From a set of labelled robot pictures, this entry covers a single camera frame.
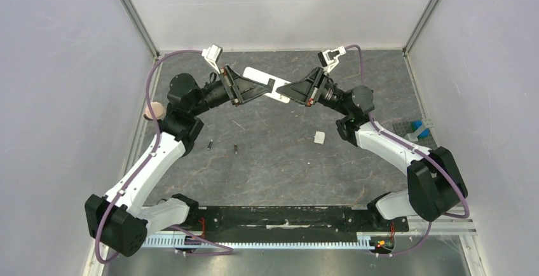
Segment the red and white remote control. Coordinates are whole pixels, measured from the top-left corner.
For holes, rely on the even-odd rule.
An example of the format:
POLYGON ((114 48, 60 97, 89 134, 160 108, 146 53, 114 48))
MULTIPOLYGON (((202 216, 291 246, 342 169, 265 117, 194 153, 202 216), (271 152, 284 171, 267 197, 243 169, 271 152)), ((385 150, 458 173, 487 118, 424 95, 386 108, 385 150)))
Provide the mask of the red and white remote control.
POLYGON ((266 72, 260 71, 258 69, 254 69, 253 67, 246 67, 243 71, 242 76, 247 79, 251 79, 252 81, 256 81, 256 82, 264 83, 264 84, 268 84, 270 80, 273 79, 275 82, 273 84, 272 91, 270 93, 265 93, 264 96, 269 97, 273 100, 276 100, 284 104, 288 104, 290 102, 290 99, 287 96, 284 96, 276 92, 276 89, 278 87, 289 84, 289 81, 276 77, 274 75, 268 74, 266 72))

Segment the white battery cover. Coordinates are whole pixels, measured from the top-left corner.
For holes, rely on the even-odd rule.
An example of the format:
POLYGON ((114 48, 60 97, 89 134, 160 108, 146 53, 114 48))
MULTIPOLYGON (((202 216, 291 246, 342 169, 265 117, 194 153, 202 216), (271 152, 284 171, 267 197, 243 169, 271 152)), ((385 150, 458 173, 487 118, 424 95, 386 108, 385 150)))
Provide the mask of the white battery cover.
POLYGON ((316 131, 313 142, 315 144, 323 144, 324 141, 325 141, 325 132, 316 131))

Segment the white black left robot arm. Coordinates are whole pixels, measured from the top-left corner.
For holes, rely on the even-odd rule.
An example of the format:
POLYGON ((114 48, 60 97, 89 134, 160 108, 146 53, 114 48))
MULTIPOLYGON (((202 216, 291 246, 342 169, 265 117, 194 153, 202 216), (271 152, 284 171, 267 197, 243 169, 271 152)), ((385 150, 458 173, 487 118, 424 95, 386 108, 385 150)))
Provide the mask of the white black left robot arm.
POLYGON ((200 215, 176 196, 163 203, 146 207, 150 192, 165 172, 193 149, 203 122, 199 115, 227 102, 235 106, 246 104, 267 93, 272 93, 275 79, 252 80, 224 66, 216 74, 217 80, 200 87, 194 77, 181 73, 172 78, 167 94, 165 116, 151 120, 156 127, 153 142, 128 173, 104 195, 91 195, 85 202, 89 234, 95 240, 95 255, 106 263, 100 253, 104 244, 117 254, 129 257, 135 254, 146 238, 157 231, 180 226, 193 230, 200 215))

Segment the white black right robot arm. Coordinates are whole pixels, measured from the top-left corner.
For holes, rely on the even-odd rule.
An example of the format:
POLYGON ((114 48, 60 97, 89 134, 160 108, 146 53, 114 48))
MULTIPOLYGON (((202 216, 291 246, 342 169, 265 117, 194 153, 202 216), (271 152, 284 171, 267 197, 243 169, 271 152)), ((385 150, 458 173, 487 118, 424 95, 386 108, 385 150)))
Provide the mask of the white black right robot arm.
POLYGON ((419 216, 428 222, 441 216, 469 217, 467 187, 450 150, 420 146, 383 128, 370 115, 374 110, 370 88, 359 85, 344 91, 317 67, 304 79, 275 91, 298 104, 321 104, 343 114, 336 121, 342 140, 378 155, 406 176, 406 190, 385 193, 369 203, 371 228, 384 230, 398 217, 419 216))

